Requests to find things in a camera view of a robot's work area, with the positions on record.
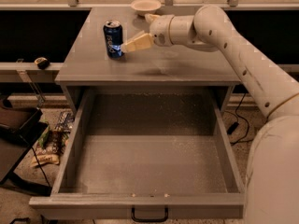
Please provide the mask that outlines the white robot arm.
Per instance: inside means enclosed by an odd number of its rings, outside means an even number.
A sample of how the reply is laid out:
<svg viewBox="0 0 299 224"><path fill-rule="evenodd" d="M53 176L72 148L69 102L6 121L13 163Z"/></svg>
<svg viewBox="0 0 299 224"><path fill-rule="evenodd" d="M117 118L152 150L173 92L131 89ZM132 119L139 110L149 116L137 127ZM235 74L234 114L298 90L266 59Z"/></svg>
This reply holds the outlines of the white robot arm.
<svg viewBox="0 0 299 224"><path fill-rule="evenodd" d="M255 48L222 8L192 16L145 16L147 33L121 45L125 53L152 45L218 49L267 123L255 136L246 171L244 224L299 224L299 83Z"/></svg>

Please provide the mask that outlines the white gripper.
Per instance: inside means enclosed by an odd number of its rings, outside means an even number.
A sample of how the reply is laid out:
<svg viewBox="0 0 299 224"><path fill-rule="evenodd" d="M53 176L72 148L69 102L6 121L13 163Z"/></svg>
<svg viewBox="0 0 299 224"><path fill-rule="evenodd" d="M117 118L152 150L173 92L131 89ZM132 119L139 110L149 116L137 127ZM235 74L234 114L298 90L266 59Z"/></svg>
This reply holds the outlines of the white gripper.
<svg viewBox="0 0 299 224"><path fill-rule="evenodd" d="M141 31L134 35L121 44L121 51L129 53L137 50L149 49L152 47L153 41L160 47L172 46L170 38L170 24L173 18L173 15L159 16L147 13L145 15L145 20L148 24L150 24L149 33Z"/></svg>

